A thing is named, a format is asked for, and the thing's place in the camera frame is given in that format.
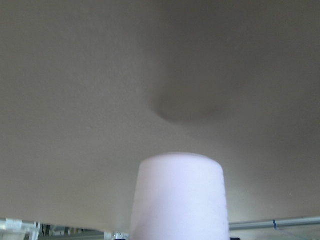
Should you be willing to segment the pink cup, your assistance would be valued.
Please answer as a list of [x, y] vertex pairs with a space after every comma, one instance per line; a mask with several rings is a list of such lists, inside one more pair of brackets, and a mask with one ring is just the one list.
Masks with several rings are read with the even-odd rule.
[[167, 153], [144, 160], [137, 175], [129, 237], [228, 240], [221, 165], [191, 153]]

